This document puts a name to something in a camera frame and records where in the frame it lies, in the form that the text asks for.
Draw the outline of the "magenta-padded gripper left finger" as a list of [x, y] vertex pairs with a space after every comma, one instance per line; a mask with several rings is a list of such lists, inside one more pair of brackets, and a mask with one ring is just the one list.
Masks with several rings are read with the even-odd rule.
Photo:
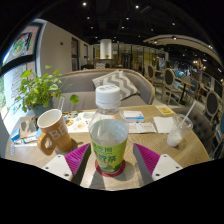
[[91, 155], [91, 145], [85, 144], [67, 155], [56, 155], [43, 170], [79, 185]]

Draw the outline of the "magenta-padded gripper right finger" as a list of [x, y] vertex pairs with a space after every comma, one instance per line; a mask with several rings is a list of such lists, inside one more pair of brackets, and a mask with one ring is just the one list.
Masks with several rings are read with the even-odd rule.
[[133, 154], [145, 185], [182, 169], [168, 154], [159, 155], [139, 144], [133, 145]]

